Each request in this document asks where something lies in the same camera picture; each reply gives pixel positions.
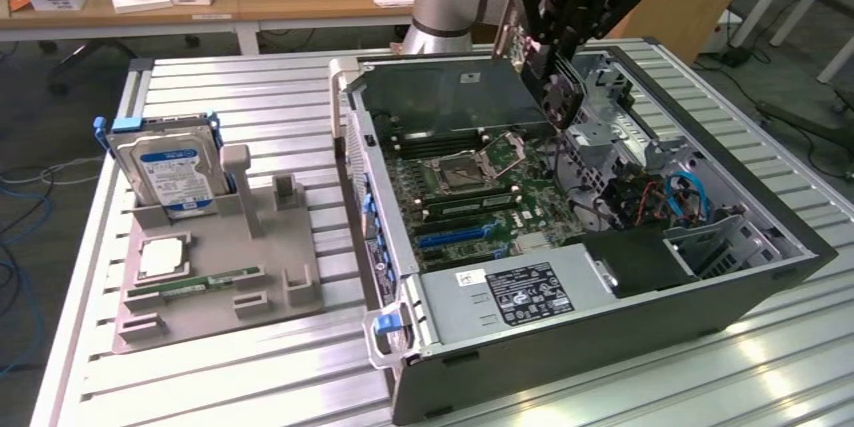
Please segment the Nvidia graphics card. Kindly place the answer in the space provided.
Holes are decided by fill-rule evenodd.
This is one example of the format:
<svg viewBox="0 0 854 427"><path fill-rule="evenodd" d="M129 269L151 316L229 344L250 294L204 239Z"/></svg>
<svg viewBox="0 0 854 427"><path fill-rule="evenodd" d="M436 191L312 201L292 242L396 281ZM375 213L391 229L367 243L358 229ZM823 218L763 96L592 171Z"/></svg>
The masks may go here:
<svg viewBox="0 0 854 427"><path fill-rule="evenodd" d="M584 81L571 63L583 41L567 27L552 40L538 42L522 26L518 9L507 5L492 57L510 61L539 104L539 111L559 131L570 126L587 95Z"/></svg>

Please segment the black power adapter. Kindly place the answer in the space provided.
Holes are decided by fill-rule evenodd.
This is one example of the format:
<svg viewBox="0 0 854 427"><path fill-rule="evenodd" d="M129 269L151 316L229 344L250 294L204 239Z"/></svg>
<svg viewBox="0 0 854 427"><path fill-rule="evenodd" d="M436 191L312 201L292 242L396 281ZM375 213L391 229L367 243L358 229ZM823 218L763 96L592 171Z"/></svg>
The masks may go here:
<svg viewBox="0 0 854 427"><path fill-rule="evenodd" d="M730 68L742 66L751 58L751 50L742 46L727 47L717 56L718 62Z"/></svg>

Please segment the metal socket cover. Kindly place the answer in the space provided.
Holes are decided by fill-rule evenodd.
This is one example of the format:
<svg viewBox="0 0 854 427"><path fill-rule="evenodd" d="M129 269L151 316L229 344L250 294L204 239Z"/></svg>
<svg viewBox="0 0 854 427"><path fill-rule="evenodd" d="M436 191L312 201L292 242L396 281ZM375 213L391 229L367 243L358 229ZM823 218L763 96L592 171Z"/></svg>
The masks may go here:
<svg viewBox="0 0 854 427"><path fill-rule="evenodd" d="M524 141L515 132L507 131L482 149L479 155L484 172L492 178L499 178L526 159Z"/></svg>

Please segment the metal drive cage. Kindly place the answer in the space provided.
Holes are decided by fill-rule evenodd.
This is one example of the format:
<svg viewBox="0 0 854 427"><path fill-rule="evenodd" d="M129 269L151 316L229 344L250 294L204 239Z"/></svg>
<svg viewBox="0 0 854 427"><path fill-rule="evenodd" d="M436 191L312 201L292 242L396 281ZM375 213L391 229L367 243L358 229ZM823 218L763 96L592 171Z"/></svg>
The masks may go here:
<svg viewBox="0 0 854 427"><path fill-rule="evenodd" d="M658 111L658 104L611 54L576 55L571 73L582 83L583 100L564 130L567 155L575 178L600 193L627 169L665 171L687 139L671 122L654 127L643 119L643 113Z"/></svg>

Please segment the CPU socket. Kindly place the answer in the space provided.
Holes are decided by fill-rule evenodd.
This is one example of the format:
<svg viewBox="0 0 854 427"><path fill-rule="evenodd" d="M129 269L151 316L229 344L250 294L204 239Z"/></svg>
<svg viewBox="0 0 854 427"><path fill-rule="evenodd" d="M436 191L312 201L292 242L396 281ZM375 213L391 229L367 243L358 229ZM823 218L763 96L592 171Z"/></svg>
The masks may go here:
<svg viewBox="0 0 854 427"><path fill-rule="evenodd" d="M486 155L464 151L424 162L426 182L436 194L450 195L483 191L499 186L495 170Z"/></svg>

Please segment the black stand foot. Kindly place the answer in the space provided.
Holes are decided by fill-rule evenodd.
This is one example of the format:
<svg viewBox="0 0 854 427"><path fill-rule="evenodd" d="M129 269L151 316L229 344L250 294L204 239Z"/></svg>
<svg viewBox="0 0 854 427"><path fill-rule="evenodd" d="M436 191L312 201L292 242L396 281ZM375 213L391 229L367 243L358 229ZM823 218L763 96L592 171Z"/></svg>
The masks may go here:
<svg viewBox="0 0 854 427"><path fill-rule="evenodd" d="M818 121L813 117L793 113L785 107L765 101L757 103L755 109L763 116L782 121L854 152L854 119Z"/></svg>

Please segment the green motherboard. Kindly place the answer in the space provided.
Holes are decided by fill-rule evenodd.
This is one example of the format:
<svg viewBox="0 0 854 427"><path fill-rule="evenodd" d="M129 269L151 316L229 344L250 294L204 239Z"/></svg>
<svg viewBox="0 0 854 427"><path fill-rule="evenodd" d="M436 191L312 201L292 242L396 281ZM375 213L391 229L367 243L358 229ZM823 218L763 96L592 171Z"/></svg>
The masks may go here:
<svg viewBox="0 0 854 427"><path fill-rule="evenodd" d="M430 159L464 151L479 152L507 132L524 141L526 159L496 180L496 188L458 194L436 194L426 182L423 165ZM384 148L384 162L400 209L414 257L422 272L434 272L464 265L522 255L532 250L564 246L583 234L584 228L572 211L570 198L555 179L555 146L548 139L527 140L526 130L451 132L422 138L392 136ZM519 193L523 199L508 210L435 222L422 220L422 207L436 202ZM419 237L487 226L491 233L479 240L420 249Z"/></svg>

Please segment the RAM stick black label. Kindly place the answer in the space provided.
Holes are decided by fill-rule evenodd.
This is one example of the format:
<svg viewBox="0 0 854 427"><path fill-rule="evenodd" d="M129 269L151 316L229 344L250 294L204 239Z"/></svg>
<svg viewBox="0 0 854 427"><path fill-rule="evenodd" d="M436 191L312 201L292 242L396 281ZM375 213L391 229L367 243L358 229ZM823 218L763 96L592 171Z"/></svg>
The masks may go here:
<svg viewBox="0 0 854 427"><path fill-rule="evenodd" d="M487 196L436 202L422 207L422 220L435 222L476 214L512 209L523 199L519 193L499 193Z"/></svg>

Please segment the blue expansion slot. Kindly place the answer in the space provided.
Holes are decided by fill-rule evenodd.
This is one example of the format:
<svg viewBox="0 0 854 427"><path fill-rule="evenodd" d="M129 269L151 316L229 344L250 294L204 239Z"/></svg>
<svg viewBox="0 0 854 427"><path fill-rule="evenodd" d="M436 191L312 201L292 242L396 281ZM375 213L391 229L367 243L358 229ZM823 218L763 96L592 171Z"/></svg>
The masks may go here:
<svg viewBox="0 0 854 427"><path fill-rule="evenodd" d="M470 240L483 239L491 233L491 228L480 226L444 233L428 234L418 238L416 244L420 249L448 245Z"/></svg>

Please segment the metal disk bay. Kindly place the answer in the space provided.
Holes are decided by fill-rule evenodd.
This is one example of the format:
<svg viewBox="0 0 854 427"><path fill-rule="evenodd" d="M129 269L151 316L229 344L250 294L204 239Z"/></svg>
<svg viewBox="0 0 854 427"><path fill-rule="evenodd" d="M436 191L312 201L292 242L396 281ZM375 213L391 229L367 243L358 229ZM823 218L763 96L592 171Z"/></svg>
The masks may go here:
<svg viewBox="0 0 854 427"><path fill-rule="evenodd" d="M783 260L779 249L742 215L701 227L673 227L665 238L699 279Z"/></svg>

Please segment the grey power supply unit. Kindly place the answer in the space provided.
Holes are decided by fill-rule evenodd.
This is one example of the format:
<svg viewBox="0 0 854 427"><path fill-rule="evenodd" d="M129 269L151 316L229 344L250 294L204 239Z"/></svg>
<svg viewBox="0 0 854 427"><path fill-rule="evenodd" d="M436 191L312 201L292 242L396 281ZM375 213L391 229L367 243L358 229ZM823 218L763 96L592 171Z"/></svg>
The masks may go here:
<svg viewBox="0 0 854 427"><path fill-rule="evenodd" d="M491 340L616 302L580 244L442 270L420 280L444 346Z"/></svg>

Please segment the hard disk in blue caddy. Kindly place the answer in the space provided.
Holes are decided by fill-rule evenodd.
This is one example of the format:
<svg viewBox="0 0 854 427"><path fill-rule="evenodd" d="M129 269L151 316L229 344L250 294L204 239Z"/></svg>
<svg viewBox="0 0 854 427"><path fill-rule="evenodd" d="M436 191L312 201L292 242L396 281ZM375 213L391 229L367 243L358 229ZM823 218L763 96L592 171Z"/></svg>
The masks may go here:
<svg viewBox="0 0 854 427"><path fill-rule="evenodd" d="M232 192L220 165L219 117L212 111L172 117L93 120L93 135L116 160L141 207L160 207L169 219L212 212Z"/></svg>

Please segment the blue case latch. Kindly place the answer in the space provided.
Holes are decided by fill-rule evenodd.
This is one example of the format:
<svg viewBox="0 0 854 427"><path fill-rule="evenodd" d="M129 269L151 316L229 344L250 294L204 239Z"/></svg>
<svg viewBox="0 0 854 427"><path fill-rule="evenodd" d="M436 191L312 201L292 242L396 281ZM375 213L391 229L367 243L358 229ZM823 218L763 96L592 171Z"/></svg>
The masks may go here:
<svg viewBox="0 0 854 427"><path fill-rule="evenodd" d="M376 336L398 332L403 328L402 317L398 313L379 314L372 320L371 326Z"/></svg>

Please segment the grey printed parts rack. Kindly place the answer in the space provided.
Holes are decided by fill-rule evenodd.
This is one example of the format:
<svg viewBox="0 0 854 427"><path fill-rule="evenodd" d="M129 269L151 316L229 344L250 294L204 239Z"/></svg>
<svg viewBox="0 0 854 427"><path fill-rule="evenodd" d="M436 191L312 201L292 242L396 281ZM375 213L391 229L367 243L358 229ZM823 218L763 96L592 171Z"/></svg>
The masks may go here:
<svg viewBox="0 0 854 427"><path fill-rule="evenodd" d="M236 191L215 199L212 214L168 220L149 207L132 211L113 320L116 354L306 317L324 307L303 185L286 173L268 185L251 187L250 149L243 144L223 148L220 165L235 179ZM189 271L141 280L143 242L167 237L184 239ZM127 297L133 288L250 267L259 267L262 273L239 277L232 287L217 291Z"/></svg>

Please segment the black open PC case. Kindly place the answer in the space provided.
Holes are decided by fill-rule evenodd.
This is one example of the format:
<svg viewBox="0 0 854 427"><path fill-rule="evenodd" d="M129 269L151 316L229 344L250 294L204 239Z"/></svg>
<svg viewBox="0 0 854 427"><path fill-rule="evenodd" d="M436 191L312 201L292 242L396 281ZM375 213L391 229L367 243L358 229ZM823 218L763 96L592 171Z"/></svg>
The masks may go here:
<svg viewBox="0 0 854 427"><path fill-rule="evenodd" d="M733 326L766 299L798 285L837 255L834 247L751 170L773 151L682 63L650 44L596 46L611 54L658 104L643 119L671 122L687 139L658 174L636 168L598 193L575 178L559 131L539 111L506 59L484 53L354 56L334 63L332 113L339 175L367 296L368 358L383 373L396 424L447 419L466 407L606 367ZM555 179L584 232L562 246L584 246L616 302L479 343L444 346L426 305L384 162L392 136L526 130L555 146ZM783 260L699 279L665 238L742 215ZM372 332L379 314L403 328Z"/></svg>

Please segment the green RAM stick bare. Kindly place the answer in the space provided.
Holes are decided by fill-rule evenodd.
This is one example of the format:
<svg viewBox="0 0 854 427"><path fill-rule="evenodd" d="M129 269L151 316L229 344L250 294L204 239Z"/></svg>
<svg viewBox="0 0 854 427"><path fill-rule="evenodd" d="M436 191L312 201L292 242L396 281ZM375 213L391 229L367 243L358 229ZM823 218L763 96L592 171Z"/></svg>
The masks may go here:
<svg viewBox="0 0 854 427"><path fill-rule="evenodd" d="M192 278L173 280L161 284L133 288L127 292L127 297L129 299L136 299L149 294L159 294L168 298L200 292L217 291L232 287L235 280L239 277L260 273L262 269L259 267L250 267L207 276L196 276Z"/></svg>

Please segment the silver CPU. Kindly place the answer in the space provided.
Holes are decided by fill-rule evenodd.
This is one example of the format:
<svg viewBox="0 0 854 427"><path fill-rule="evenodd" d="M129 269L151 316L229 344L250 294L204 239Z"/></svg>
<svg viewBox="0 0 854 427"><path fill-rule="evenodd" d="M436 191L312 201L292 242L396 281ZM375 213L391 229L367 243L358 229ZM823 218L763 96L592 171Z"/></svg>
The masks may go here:
<svg viewBox="0 0 854 427"><path fill-rule="evenodd" d="M148 281L155 278L187 274L189 267L184 250L183 238L167 237L145 240L140 249L137 278Z"/></svg>

